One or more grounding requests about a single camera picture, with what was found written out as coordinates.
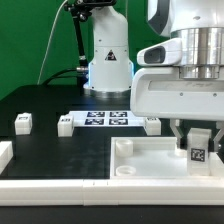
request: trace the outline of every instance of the black table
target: black table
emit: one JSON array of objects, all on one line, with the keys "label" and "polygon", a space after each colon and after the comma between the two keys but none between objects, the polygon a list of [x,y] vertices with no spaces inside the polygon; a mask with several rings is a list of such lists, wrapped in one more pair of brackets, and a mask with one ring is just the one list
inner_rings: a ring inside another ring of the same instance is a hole
[{"label": "black table", "polygon": [[[57,122],[72,110],[130,110],[129,99],[83,96],[74,86],[24,86],[0,101],[0,141],[13,141],[14,158],[2,180],[108,179],[111,137],[145,136],[142,127],[75,128],[57,137]],[[32,133],[16,136],[17,114],[33,117]],[[172,135],[163,120],[163,135]],[[1,207],[0,223],[223,223],[223,206]]]}]

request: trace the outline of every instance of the green backdrop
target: green backdrop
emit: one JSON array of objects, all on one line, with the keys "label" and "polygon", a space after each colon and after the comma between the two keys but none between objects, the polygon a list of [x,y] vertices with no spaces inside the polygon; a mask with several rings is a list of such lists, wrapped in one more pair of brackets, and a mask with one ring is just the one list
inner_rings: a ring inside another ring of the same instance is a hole
[{"label": "green backdrop", "polygon": [[[62,2],[63,0],[0,1],[0,99],[19,86],[37,84],[53,21]],[[154,34],[146,23],[145,0],[118,0],[115,8],[127,16],[130,59],[137,70],[137,52],[161,42],[163,38]],[[91,19],[81,25],[85,51],[90,60],[93,57]],[[57,71],[77,64],[72,18],[63,10],[53,36],[42,81]],[[76,81],[60,80],[60,83],[75,84]]]}]

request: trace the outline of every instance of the black cable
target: black cable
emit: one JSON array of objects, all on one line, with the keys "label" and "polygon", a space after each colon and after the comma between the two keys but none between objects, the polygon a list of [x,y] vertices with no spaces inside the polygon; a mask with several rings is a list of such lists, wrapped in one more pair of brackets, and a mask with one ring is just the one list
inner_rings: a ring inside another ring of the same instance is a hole
[{"label": "black cable", "polygon": [[45,80],[43,83],[42,83],[42,85],[48,85],[48,83],[49,82],[51,82],[52,80],[54,80],[54,79],[60,79],[60,78],[81,78],[81,77],[83,77],[83,75],[77,75],[77,76],[62,76],[62,77],[59,77],[60,75],[63,75],[63,74],[65,74],[65,73],[68,73],[68,72],[76,72],[77,70],[76,69],[74,69],[74,68],[70,68],[70,69],[64,69],[64,70],[62,70],[62,71],[60,71],[60,72],[57,72],[57,73],[55,73],[54,75],[52,75],[50,78],[48,78],[47,80]]},{"label": "black cable", "polygon": [[82,75],[69,75],[69,76],[59,76],[59,77],[51,77],[49,79],[47,79],[46,81],[44,81],[42,83],[42,85],[47,86],[49,82],[51,82],[54,79],[66,79],[66,78],[82,78]]}]

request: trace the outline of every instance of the small white block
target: small white block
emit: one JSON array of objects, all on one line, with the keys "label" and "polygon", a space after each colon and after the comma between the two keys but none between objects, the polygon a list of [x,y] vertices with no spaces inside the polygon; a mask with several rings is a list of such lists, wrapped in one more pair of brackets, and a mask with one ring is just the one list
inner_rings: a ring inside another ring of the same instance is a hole
[{"label": "small white block", "polygon": [[29,135],[32,129],[32,115],[29,113],[18,114],[15,120],[16,135]]},{"label": "small white block", "polygon": [[0,142],[0,174],[13,157],[12,142]]},{"label": "small white block", "polygon": [[71,137],[74,130],[72,115],[61,116],[58,121],[58,137]]},{"label": "small white block", "polygon": [[210,175],[208,144],[210,129],[191,128],[187,136],[187,169],[190,175]]},{"label": "small white block", "polygon": [[147,135],[161,135],[161,121],[158,118],[144,118],[144,129]]}]

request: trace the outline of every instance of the white robot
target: white robot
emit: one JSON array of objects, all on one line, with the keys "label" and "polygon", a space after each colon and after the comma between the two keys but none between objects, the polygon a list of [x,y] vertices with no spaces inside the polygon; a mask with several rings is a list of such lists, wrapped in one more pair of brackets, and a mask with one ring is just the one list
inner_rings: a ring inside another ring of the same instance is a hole
[{"label": "white robot", "polygon": [[131,110],[137,116],[216,121],[224,134],[224,2],[148,0],[148,23],[170,40],[138,53]]},{"label": "white robot", "polygon": [[[84,92],[103,98],[118,98],[130,95],[133,79],[133,63],[129,60],[128,23],[116,12],[116,0],[70,0],[66,10],[73,17],[80,66],[84,73],[88,70],[88,82]],[[88,17],[93,19],[94,58],[89,63],[84,53],[79,22]]]},{"label": "white robot", "polygon": [[129,60],[127,20],[112,6],[95,8],[92,18],[94,58],[84,90],[106,98],[130,95],[133,64]]}]

